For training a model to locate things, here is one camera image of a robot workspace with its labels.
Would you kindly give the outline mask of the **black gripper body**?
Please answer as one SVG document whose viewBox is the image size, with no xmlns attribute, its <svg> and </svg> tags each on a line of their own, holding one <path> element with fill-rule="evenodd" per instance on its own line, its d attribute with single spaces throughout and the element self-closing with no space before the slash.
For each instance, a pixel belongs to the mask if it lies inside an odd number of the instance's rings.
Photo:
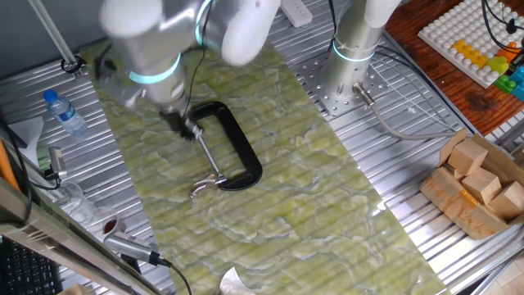
<svg viewBox="0 0 524 295">
<path fill-rule="evenodd" d="M 167 122 L 170 128 L 171 128 L 171 125 L 174 123 L 179 123 L 179 124 L 184 123 L 186 125 L 185 117 L 182 116 L 178 111 L 172 111 L 172 112 L 160 111 L 160 117 Z"/>
</svg>

